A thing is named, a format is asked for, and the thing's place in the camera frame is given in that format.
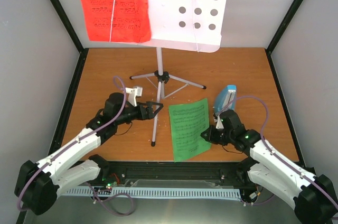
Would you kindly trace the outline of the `green sheet music page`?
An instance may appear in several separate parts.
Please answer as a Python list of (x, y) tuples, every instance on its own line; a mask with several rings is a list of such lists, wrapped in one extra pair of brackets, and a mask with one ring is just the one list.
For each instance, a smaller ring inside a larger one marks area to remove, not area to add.
[(209, 128), (209, 107), (206, 98), (189, 104), (170, 105), (174, 162), (184, 162), (208, 151), (211, 143), (201, 137)]

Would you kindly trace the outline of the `blue metronome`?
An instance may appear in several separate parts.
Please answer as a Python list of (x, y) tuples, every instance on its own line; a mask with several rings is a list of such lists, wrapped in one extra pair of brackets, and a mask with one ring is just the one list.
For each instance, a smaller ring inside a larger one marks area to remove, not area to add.
[(235, 100), (237, 96), (237, 87), (236, 85), (227, 85), (221, 92), (217, 95), (213, 111), (215, 115), (218, 115), (220, 111), (227, 107), (227, 109), (234, 109), (236, 102), (232, 102), (230, 105), (227, 106), (228, 103)]

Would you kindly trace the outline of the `white perforated music stand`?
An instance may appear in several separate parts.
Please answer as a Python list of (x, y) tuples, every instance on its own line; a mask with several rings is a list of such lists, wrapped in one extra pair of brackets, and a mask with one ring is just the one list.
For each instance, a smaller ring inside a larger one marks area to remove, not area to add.
[(205, 85), (164, 72), (162, 49), (206, 53), (219, 50), (226, 2), (227, 0), (148, 0), (151, 39), (140, 45), (156, 48), (157, 101), (168, 97), (161, 76), (180, 81), (185, 86), (206, 88)]

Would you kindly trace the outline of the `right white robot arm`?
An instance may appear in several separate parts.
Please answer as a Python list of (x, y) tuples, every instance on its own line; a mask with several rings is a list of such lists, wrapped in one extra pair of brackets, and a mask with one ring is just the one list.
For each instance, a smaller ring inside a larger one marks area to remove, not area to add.
[(262, 186), (289, 205), (301, 223), (327, 223), (337, 214), (337, 197), (332, 181), (316, 176), (278, 152), (261, 134), (246, 129), (233, 110), (222, 112), (221, 127), (214, 125), (201, 133), (212, 144), (232, 144), (246, 154), (237, 170), (242, 183)]

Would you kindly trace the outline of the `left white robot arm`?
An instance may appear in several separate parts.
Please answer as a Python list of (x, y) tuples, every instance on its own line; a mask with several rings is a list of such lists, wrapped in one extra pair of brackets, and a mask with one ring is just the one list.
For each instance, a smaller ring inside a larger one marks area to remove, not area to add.
[(31, 210), (41, 215), (61, 195), (81, 183), (92, 180), (104, 183), (109, 179), (109, 164), (101, 156), (93, 155), (79, 165), (76, 162), (113, 137), (119, 125), (151, 120), (163, 108), (158, 102), (137, 102), (137, 94), (129, 96), (130, 101), (125, 94), (112, 93), (74, 139), (36, 163), (28, 160), (21, 165), (14, 190), (19, 211)]

